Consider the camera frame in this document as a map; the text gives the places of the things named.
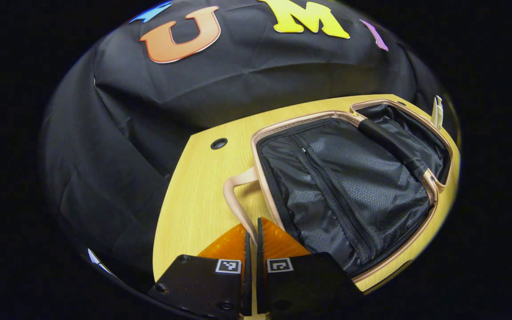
zipper pull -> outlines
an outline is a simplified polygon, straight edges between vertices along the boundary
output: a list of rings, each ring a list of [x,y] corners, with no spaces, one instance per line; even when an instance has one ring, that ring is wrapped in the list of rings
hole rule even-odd
[[[434,98],[434,105],[432,110],[432,124],[436,129],[441,129],[441,124],[444,121],[444,107],[441,105],[441,97]]]

orange letter u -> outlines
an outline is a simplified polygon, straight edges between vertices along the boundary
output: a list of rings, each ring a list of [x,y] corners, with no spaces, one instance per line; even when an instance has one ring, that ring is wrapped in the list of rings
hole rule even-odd
[[[209,47],[220,36],[219,21],[215,17],[218,9],[217,6],[202,8],[185,16],[186,19],[195,19],[199,28],[199,35],[191,41],[173,41],[171,27],[175,26],[175,21],[167,22],[144,34],[140,41],[146,43],[150,59],[157,63],[175,62]]]

black mesh lining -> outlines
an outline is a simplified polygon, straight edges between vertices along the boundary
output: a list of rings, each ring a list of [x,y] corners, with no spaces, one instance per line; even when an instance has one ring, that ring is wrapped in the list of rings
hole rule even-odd
[[[409,144],[424,160],[441,183],[445,183],[450,156],[444,143],[418,120],[387,104],[374,105],[357,111]]]
[[[290,147],[292,137],[299,148]],[[310,251],[331,253],[350,276],[390,255],[431,208],[423,185],[406,167],[344,120],[273,134],[258,142],[258,153],[286,231]],[[331,188],[319,181],[323,176]],[[326,202],[334,195],[345,210]],[[340,219],[356,219],[360,227],[344,232]]]

zipper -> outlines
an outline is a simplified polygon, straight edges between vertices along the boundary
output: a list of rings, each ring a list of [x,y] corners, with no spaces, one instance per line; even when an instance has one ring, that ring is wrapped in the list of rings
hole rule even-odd
[[[396,250],[398,250],[398,248],[402,247],[402,245],[404,243],[406,243],[406,241],[408,241],[408,239],[410,239],[414,235],[414,233],[420,228],[420,226],[422,225],[422,223],[424,223],[424,221],[425,221],[425,216],[421,217],[418,220],[418,222],[416,222],[412,227],[410,227],[408,232],[403,234],[397,241],[395,241],[391,247],[385,249],[382,254],[380,254],[378,257],[376,257],[376,259],[373,259],[373,260],[369,261],[367,264],[362,265],[360,267],[360,269],[357,269],[357,271],[353,272],[350,275],[350,277],[356,277],[356,276],[360,275],[361,273],[363,273],[364,271],[367,271],[370,268],[381,263],[384,259],[388,258],[389,255],[391,255]]]
[[[279,134],[272,134],[270,136],[265,136],[261,140],[258,141],[256,144],[256,148],[258,148],[258,153],[262,153],[262,144],[268,142],[268,140],[272,139],[278,139],[278,138],[286,138],[287,136],[290,136],[292,134],[297,134],[299,132],[303,132],[305,130],[309,130],[311,128],[315,128],[317,126],[321,126],[326,124],[327,122],[333,121],[333,118],[326,118],[321,120],[314,120],[307,124],[303,124],[294,128],[286,129],[280,132]],[[262,163],[262,170],[264,171],[264,176],[268,180],[268,185],[270,186],[270,195],[272,196],[272,199],[275,203],[282,203],[282,193],[279,190],[278,185],[276,184],[276,180],[272,177],[272,171],[268,167],[268,164],[266,164],[266,161],[264,159],[260,159],[260,162]],[[290,222],[290,214],[287,212],[286,207],[284,205],[277,205],[276,208],[278,209],[278,215],[280,216],[280,219],[282,219],[282,222],[284,223],[284,227],[286,228],[286,232],[291,235],[294,239],[298,239],[295,231],[295,227],[293,226],[293,223]]]
[[[376,245],[371,235],[357,219],[354,211],[335,186],[324,166],[312,154],[313,149],[307,145],[302,145],[294,136],[290,136],[290,138],[288,143],[292,144],[295,150],[300,151],[297,152],[299,153],[298,158],[304,159],[304,162],[307,162],[308,166],[311,167],[307,169],[317,186],[324,192],[324,198],[331,207],[333,214],[335,214],[337,221],[339,221],[339,225],[341,225],[349,243],[354,247],[361,261],[371,260],[376,254]]]

black fabric backdrop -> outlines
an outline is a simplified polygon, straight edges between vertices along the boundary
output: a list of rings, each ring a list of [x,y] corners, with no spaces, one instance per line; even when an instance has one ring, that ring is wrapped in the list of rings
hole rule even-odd
[[[270,6],[256,0],[179,0],[150,22],[124,22],[98,40],[61,81],[39,135],[43,188],[67,234],[123,281],[120,269],[147,277],[131,286],[151,286],[159,209],[189,136],[286,105],[392,93],[431,113],[439,95],[443,126],[457,140],[449,94],[408,46],[378,26],[383,51],[360,22],[375,24],[371,17],[318,1],[349,40],[275,32]],[[141,35],[178,20],[175,41],[192,39],[197,28],[183,16],[212,5],[222,29],[215,44],[175,63],[150,60]]]
[[[37,179],[43,111],[99,38],[155,2],[0,2],[0,318],[166,318],[77,255]],[[512,2],[356,1],[454,99],[460,193],[445,225],[349,318],[512,318]]]

